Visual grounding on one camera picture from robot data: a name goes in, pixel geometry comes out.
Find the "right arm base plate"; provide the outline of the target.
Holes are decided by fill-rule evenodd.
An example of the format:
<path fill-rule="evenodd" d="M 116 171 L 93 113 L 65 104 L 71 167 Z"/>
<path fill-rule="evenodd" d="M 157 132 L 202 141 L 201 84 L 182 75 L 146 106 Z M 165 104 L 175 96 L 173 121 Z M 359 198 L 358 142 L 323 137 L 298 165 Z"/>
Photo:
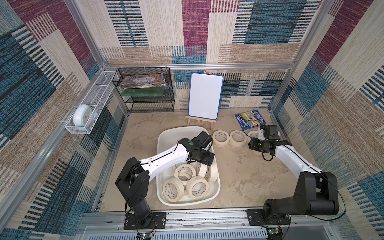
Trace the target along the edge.
<path fill-rule="evenodd" d="M 288 215 L 267 215 L 262 209 L 247 209 L 247 218 L 250 226 L 267 228 L 274 225 L 289 225 L 291 219 Z"/>

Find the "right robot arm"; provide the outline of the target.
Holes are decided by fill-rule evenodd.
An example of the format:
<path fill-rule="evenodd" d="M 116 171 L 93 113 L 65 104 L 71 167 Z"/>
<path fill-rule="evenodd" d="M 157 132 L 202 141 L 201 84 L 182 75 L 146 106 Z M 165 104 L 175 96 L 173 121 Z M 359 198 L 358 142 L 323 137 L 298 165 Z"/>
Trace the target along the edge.
<path fill-rule="evenodd" d="M 339 197 L 337 178 L 312 165 L 302 157 L 290 142 L 281 140 L 274 125 L 260 127 L 259 136 L 251 138 L 250 150 L 270 154 L 277 158 L 295 175 L 298 182 L 291 197 L 268 199 L 260 216 L 267 222 L 279 221 L 289 215 L 308 215 L 321 220 L 334 216 L 337 220 Z"/>

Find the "masking tape roll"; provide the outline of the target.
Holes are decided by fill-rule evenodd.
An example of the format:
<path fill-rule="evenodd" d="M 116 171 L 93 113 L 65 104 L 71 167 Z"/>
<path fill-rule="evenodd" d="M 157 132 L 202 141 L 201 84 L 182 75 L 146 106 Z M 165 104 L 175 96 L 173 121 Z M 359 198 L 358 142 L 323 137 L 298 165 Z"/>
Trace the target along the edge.
<path fill-rule="evenodd" d="M 252 131 L 249 131 L 248 133 L 247 133 L 247 136 L 248 136 L 248 138 L 256 138 L 256 139 L 258 139 L 259 138 L 259 131 L 256 131 L 256 130 L 252 130 Z"/>
<path fill-rule="evenodd" d="M 226 147 L 230 143 L 230 135 L 226 131 L 217 130 L 213 133 L 212 137 L 217 147 Z"/>
<path fill-rule="evenodd" d="M 232 131 L 230 133 L 230 144 L 234 147 L 241 148 L 248 143 L 248 137 L 242 131 Z"/>

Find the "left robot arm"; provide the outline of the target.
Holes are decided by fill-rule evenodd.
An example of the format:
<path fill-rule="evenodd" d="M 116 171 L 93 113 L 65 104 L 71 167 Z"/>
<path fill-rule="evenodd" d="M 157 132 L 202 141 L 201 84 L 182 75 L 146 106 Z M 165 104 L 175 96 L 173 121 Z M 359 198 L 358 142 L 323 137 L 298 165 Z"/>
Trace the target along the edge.
<path fill-rule="evenodd" d="M 154 213 L 146 201 L 150 181 L 165 170 L 183 162 L 212 166 L 215 156 L 210 151 L 212 142 L 212 137 L 202 131 L 191 140 L 188 138 L 178 140 L 173 147 L 153 157 L 140 161 L 135 157 L 127 160 L 115 184 L 125 199 L 125 206 L 133 212 L 136 228 L 149 229 L 156 225 Z"/>

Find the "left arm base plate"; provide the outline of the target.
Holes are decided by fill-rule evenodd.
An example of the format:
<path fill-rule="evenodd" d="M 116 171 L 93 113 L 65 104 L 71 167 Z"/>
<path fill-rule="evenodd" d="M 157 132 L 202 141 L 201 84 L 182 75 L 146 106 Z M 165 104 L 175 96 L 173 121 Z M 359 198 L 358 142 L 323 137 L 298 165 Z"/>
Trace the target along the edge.
<path fill-rule="evenodd" d="M 124 230 L 158 230 L 166 227 L 167 213 L 153 212 L 144 220 L 140 220 L 133 212 L 124 217 Z"/>

